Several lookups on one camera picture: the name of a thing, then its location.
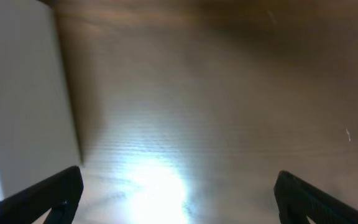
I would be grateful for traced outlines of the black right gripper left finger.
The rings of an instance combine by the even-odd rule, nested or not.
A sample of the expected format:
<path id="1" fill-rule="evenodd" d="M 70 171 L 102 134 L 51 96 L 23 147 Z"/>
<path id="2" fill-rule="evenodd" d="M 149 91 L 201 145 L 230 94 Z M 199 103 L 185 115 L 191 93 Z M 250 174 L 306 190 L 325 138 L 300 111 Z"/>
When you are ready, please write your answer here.
<path id="1" fill-rule="evenodd" d="M 33 223 L 45 212 L 45 223 L 71 224 L 81 195 L 80 168 L 71 166 L 0 201 L 0 223 Z"/>

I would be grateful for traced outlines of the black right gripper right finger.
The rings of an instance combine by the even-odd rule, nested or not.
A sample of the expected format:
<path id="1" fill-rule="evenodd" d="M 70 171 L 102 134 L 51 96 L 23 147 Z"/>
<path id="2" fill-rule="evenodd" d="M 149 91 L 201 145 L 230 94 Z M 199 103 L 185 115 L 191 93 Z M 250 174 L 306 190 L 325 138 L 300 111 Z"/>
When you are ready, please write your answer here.
<path id="1" fill-rule="evenodd" d="M 274 194 L 282 224 L 358 223 L 358 210 L 285 170 L 278 174 Z"/>

